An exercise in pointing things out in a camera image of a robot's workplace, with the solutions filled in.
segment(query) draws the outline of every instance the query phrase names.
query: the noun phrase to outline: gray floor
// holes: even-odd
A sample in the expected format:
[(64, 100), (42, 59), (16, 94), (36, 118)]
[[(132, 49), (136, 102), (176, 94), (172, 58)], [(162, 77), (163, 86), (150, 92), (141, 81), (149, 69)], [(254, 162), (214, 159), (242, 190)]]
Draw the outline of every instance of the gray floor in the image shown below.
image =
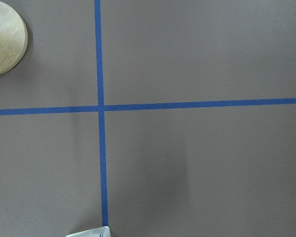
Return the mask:
[[(0, 109), (97, 105), (93, 0), (29, 29)], [(296, 97), (296, 0), (102, 1), (106, 104)], [(106, 112), (113, 237), (296, 237), (296, 105)], [(99, 227), (97, 113), (0, 117), (0, 237)]]

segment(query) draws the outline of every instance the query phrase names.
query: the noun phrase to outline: white packet corner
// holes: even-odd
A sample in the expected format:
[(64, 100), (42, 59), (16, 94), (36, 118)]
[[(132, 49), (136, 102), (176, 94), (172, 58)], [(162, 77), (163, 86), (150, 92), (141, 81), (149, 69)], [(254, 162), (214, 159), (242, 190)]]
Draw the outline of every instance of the white packet corner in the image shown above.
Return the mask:
[(111, 233), (108, 226), (103, 226), (100, 228), (67, 235), (66, 237), (111, 237)]

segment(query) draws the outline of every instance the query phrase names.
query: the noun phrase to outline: blue tape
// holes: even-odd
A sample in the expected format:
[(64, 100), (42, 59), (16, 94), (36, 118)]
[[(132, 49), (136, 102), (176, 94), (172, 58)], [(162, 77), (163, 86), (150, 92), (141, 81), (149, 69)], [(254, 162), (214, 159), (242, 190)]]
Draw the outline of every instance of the blue tape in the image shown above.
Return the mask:
[(0, 116), (97, 112), (98, 106), (49, 107), (0, 110)]
[(101, 176), (101, 201), (102, 201), (102, 225), (109, 225), (108, 212), (108, 186), (107, 186), (107, 162), (105, 144), (105, 107), (104, 107), (104, 83), (102, 61), (102, 32), (101, 32), (101, 1), (94, 1), (95, 14), (95, 40), (97, 59), (97, 82), (99, 104), (99, 143), (100, 143), (100, 176)]
[(204, 102), (179, 102), (157, 104), (130, 104), (130, 105), (105, 105), (105, 111), (129, 111), (129, 110), (164, 110), (205, 107), (227, 106), (254, 106), (254, 105), (285, 105), (296, 104), (296, 98), (260, 99), (260, 100), (223, 100)]

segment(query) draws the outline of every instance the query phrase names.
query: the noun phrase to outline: vertical blue line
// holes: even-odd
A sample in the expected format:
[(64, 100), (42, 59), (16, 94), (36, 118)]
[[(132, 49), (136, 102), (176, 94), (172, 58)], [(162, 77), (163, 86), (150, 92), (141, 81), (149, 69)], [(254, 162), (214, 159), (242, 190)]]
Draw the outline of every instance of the vertical blue line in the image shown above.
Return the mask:
[(98, 105), (99, 105), (99, 143), (100, 143), (100, 174), (101, 174), (101, 200), (102, 200), (102, 225), (109, 225), (108, 214), (108, 187), (107, 164), (105, 145), (105, 107), (104, 107), (104, 83), (102, 61), (102, 33), (101, 33), (101, 1), (94, 0), (95, 13), (95, 41), (97, 59), (98, 81)]

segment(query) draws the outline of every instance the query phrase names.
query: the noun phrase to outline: wooden lid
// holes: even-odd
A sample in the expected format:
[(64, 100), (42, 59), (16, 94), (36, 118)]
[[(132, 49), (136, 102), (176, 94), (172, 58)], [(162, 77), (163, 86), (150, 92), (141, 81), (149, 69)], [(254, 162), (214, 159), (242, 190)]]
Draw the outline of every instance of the wooden lid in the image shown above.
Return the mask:
[(0, 74), (12, 69), (23, 57), (28, 32), (20, 15), (0, 2)]

